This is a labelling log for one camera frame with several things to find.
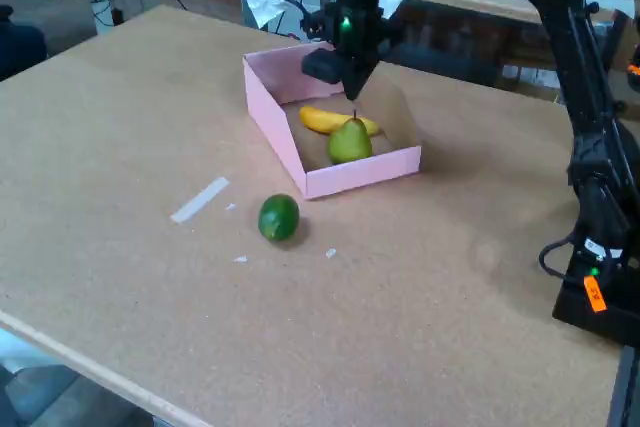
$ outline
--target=green pear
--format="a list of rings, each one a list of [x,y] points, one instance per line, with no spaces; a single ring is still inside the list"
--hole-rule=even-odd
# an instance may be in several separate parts
[[[334,164],[366,159],[373,155],[367,127],[355,115],[329,136],[329,158]]]

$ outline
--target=cardboard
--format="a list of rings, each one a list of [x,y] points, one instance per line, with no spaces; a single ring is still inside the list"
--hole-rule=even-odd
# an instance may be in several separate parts
[[[302,58],[328,44],[304,44],[247,54],[244,73],[247,103],[256,121],[307,199],[335,194],[418,172],[421,146],[415,120],[402,91],[376,70],[355,102],[342,85],[329,85],[304,75]],[[372,139],[374,156],[331,165],[326,135],[305,128],[300,107],[351,113],[376,121],[383,134]]]

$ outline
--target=tape strip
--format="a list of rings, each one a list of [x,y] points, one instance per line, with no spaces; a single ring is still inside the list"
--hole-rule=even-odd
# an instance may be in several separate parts
[[[216,195],[222,192],[229,185],[229,181],[224,177],[218,177],[211,182],[206,189],[196,195],[189,202],[184,204],[180,210],[171,216],[171,220],[178,224],[186,222],[198,213],[205,205],[211,202]]]

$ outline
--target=banana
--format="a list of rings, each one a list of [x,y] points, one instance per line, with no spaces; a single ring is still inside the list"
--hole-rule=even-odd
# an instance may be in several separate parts
[[[319,132],[320,134],[330,134],[338,130],[342,124],[351,118],[350,115],[337,114],[335,112],[327,112],[326,110],[316,109],[310,105],[305,105],[300,109],[300,120],[302,124],[310,130]],[[370,136],[380,133],[380,126],[373,120],[365,117],[358,117],[367,128]]]

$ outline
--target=orange label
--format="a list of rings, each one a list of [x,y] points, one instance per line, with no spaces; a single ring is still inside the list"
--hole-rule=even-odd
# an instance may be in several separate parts
[[[602,292],[600,292],[600,286],[598,281],[593,275],[584,278],[584,288],[589,296],[589,302],[591,302],[591,308],[595,313],[607,310],[607,304],[604,302]]]

